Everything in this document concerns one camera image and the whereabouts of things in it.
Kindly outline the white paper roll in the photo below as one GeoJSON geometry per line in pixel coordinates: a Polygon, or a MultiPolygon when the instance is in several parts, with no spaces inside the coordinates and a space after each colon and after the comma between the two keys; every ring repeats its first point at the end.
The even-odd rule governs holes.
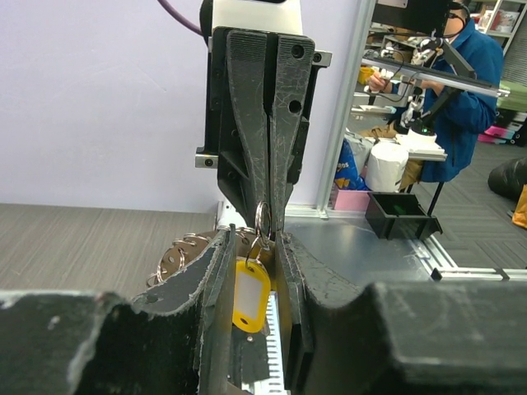
{"type": "Polygon", "coordinates": [[[397,193],[408,162],[408,151],[394,143],[379,142],[371,148],[365,184],[377,193],[397,193]]]}

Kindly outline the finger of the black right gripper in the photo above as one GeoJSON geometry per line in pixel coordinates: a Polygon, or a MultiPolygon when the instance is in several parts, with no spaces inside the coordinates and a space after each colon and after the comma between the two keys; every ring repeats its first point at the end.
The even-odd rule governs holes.
{"type": "Polygon", "coordinates": [[[226,153],[226,193],[248,225],[255,223],[260,202],[267,200],[267,131],[264,77],[267,36],[250,30],[229,31],[226,64],[232,112],[241,150],[226,153]]]}
{"type": "Polygon", "coordinates": [[[268,34],[268,204],[271,229],[282,230],[291,193],[288,180],[301,124],[310,117],[315,43],[304,35],[268,34]]]}

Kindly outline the person in blue jacket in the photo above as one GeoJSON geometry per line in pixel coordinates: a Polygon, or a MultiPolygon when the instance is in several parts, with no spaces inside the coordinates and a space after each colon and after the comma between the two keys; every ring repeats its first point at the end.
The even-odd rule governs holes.
{"type": "MultiPolygon", "coordinates": [[[[475,71],[479,81],[499,86],[504,67],[501,46],[479,32],[470,16],[469,2],[459,1],[444,34],[451,46],[475,71]]],[[[445,161],[409,160],[403,173],[401,189],[419,182],[447,183],[473,158],[478,136],[487,131],[497,116],[497,99],[463,91],[438,112],[432,125],[436,143],[447,154],[445,161]]]]}

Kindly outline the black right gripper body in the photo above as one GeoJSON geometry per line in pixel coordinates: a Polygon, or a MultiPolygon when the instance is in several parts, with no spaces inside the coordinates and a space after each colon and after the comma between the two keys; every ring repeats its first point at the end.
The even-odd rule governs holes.
{"type": "MultiPolygon", "coordinates": [[[[226,193],[230,191],[230,183],[227,179],[227,171],[229,170],[229,166],[226,163],[226,153],[230,150],[233,150],[235,152],[239,152],[241,150],[240,139],[237,137],[236,122],[234,121],[234,115],[232,112],[226,64],[226,37],[229,31],[232,29],[246,30],[240,28],[218,27],[215,29],[212,34],[212,37],[209,40],[210,50],[208,55],[205,143],[203,148],[199,149],[199,153],[207,157],[206,160],[204,160],[203,162],[204,165],[207,167],[217,167],[218,186],[226,197],[226,193]]],[[[268,88],[269,78],[267,77],[267,57],[269,47],[268,34],[272,32],[257,30],[250,31],[264,33],[267,36],[263,105],[264,111],[268,119],[268,99],[270,94],[268,88]]],[[[331,63],[331,60],[332,54],[330,52],[320,51],[315,48],[314,65],[316,66],[316,80],[319,70],[322,68],[327,68],[331,63]]],[[[315,93],[315,84],[313,85],[312,101],[310,102],[310,112],[313,102],[313,96],[315,93]]],[[[291,193],[294,185],[298,182],[298,179],[300,178],[301,163],[305,151],[305,142],[309,126],[310,118],[306,122],[303,122],[301,124],[301,130],[298,133],[298,139],[295,144],[296,157],[295,161],[291,165],[288,174],[288,180],[292,182],[291,193]]]]}

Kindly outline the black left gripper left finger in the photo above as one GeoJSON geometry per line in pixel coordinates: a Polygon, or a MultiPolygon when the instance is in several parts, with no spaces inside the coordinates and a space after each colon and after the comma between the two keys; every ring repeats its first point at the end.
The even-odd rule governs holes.
{"type": "Polygon", "coordinates": [[[133,300],[5,290],[4,394],[227,394],[236,233],[133,300]]]}

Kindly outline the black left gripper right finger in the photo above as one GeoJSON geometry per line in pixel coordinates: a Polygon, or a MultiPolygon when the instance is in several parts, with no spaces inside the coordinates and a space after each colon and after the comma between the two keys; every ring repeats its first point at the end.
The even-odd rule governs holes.
{"type": "Polygon", "coordinates": [[[275,241],[284,384],[293,394],[523,394],[526,286],[359,288],[293,235],[275,241]]]}

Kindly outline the black plastic bin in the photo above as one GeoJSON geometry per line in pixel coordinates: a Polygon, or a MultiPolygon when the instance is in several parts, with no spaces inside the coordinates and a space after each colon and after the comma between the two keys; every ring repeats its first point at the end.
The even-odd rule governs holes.
{"type": "Polygon", "coordinates": [[[365,218],[379,239],[426,240],[443,233],[439,220],[427,214],[408,193],[368,193],[365,218]]]}

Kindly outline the blue snack bag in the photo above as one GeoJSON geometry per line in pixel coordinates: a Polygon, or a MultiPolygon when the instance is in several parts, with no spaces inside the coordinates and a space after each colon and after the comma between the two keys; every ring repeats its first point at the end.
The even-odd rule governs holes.
{"type": "Polygon", "coordinates": [[[362,176],[370,155],[372,144],[362,138],[344,138],[334,183],[341,190],[367,191],[368,187],[362,176]]]}

